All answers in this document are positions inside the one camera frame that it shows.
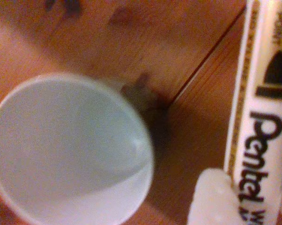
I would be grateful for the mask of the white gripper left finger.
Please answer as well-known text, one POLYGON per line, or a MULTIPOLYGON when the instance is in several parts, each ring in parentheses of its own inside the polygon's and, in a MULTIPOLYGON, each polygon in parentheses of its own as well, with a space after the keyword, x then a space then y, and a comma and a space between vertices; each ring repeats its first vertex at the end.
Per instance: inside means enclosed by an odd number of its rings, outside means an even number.
POLYGON ((190 205, 189 225, 243 225, 230 177, 222 170, 204 170, 196 183, 190 205))

